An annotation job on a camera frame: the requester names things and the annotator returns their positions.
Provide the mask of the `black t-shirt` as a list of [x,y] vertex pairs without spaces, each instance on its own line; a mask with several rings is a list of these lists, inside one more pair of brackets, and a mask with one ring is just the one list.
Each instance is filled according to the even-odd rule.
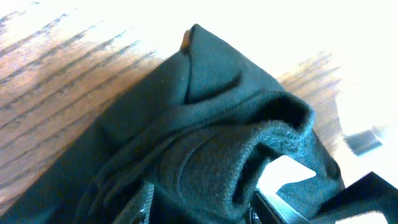
[[149,182],[149,223],[244,223],[280,156],[315,172],[279,190],[310,218],[344,187],[314,120],[306,102],[194,25],[188,45],[99,116],[1,222],[112,223]]

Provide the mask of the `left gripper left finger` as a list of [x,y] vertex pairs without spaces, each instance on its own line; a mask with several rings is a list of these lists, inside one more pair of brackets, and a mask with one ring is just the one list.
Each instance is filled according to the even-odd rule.
[[112,224],[149,224],[154,184],[144,182]]

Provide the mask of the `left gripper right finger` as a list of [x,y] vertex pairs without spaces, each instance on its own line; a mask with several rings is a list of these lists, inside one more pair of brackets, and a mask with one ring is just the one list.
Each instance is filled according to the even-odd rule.
[[326,201],[312,218],[305,218],[278,196],[265,196],[256,190],[248,211],[248,222],[336,223],[354,221],[373,212],[382,215],[388,223],[397,223],[397,188],[370,172]]

